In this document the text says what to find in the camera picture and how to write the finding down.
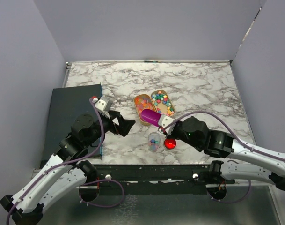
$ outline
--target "wooden tray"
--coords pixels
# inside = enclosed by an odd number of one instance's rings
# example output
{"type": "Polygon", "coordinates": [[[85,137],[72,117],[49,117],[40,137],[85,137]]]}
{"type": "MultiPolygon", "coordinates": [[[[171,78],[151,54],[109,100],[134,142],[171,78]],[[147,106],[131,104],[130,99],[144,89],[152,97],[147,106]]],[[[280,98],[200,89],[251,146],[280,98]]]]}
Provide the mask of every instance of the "wooden tray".
{"type": "MultiPolygon", "coordinates": [[[[168,94],[166,93],[166,91],[164,90],[156,90],[154,91],[152,94],[151,94],[151,98],[153,97],[153,95],[156,95],[159,91],[161,91],[161,93],[163,95],[166,95],[167,96],[167,100],[169,101],[170,103],[170,108],[172,108],[174,110],[174,114],[172,115],[169,115],[170,117],[173,117],[175,115],[175,107],[174,105],[172,104],[172,102],[170,101],[170,98],[168,97],[168,94]]],[[[165,104],[162,103],[162,101],[160,100],[160,103],[157,103],[158,105],[154,105],[155,109],[157,112],[159,112],[158,108],[161,110],[161,114],[166,114],[168,112],[168,109],[167,109],[167,106],[165,104]]]]}
{"type": "Polygon", "coordinates": [[[151,110],[156,111],[156,108],[153,104],[151,97],[147,94],[137,95],[133,101],[134,101],[134,106],[139,116],[140,122],[145,126],[149,126],[150,123],[146,122],[144,119],[141,118],[141,112],[144,109],[151,109],[151,110]]]}

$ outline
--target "red ball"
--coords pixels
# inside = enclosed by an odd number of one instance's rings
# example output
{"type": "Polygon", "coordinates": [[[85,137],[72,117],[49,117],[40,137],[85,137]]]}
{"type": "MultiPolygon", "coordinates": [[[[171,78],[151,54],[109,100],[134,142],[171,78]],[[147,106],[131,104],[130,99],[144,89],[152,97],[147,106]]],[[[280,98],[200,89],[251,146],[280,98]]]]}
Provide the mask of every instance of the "red ball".
{"type": "Polygon", "coordinates": [[[172,138],[170,138],[170,139],[165,139],[165,141],[164,141],[164,145],[165,145],[165,147],[166,148],[168,148],[168,149],[174,149],[175,148],[175,146],[176,146],[176,141],[175,141],[175,139],[172,139],[172,138]]]}

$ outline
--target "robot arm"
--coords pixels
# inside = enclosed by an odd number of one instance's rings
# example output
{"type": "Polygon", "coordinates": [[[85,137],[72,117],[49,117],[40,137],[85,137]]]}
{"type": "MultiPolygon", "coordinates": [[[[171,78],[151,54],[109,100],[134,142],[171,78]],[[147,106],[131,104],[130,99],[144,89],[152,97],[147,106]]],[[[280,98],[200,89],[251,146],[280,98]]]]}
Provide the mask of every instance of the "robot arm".
{"type": "MultiPolygon", "coordinates": [[[[125,120],[120,112],[110,110],[112,102],[105,97],[92,97],[89,101],[100,113],[104,133],[110,131],[121,136],[128,135],[134,120],[125,120]]],[[[28,224],[29,221],[31,225],[37,224],[43,213],[63,195],[79,185],[98,179],[94,166],[81,160],[88,154],[88,147],[101,137],[100,125],[90,114],[79,116],[71,132],[60,142],[58,150],[41,171],[15,195],[1,199],[1,205],[12,214],[16,224],[28,224]]]]}
{"type": "Polygon", "coordinates": [[[193,116],[180,121],[146,109],[142,112],[142,117],[160,127],[160,131],[167,138],[181,140],[215,158],[231,158],[250,163],[229,164],[213,161],[211,174],[203,174],[200,179],[259,180],[275,184],[277,188],[285,191],[285,153],[249,144],[223,131],[210,130],[205,122],[193,116]]]}

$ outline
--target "gray wall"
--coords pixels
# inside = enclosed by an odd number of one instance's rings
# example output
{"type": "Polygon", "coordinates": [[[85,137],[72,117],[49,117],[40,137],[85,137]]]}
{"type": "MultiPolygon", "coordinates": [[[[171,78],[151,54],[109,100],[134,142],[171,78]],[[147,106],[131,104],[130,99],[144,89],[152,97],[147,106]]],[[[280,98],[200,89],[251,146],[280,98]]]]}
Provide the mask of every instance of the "gray wall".
{"type": "Polygon", "coordinates": [[[260,0],[34,0],[67,61],[232,60],[260,0]]]}
{"type": "Polygon", "coordinates": [[[266,1],[233,73],[256,143],[285,152],[285,0],[266,1]]]}
{"type": "MultiPolygon", "coordinates": [[[[32,0],[0,0],[0,199],[30,180],[65,61],[32,0]]],[[[0,225],[6,212],[0,205],[0,225]]]]}

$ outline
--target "white marble surface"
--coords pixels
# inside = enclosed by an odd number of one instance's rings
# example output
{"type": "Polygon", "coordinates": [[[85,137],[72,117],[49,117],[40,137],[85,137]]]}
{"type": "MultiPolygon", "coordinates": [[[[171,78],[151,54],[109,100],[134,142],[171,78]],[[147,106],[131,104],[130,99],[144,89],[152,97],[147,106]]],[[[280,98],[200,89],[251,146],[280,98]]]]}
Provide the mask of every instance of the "white marble surface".
{"type": "MultiPolygon", "coordinates": [[[[154,126],[143,126],[134,108],[139,94],[165,90],[175,106],[175,118],[194,110],[207,110],[221,117],[243,140],[252,142],[241,99],[229,63],[135,63],[77,62],[72,64],[67,87],[101,83],[103,95],[114,100],[113,110],[126,119],[136,120],[127,137],[106,134],[102,160],[95,164],[203,164],[211,158],[177,141],[173,150],[161,145],[158,152],[147,149],[154,126]]],[[[225,131],[213,117],[197,114],[211,129],[225,131]]]]}

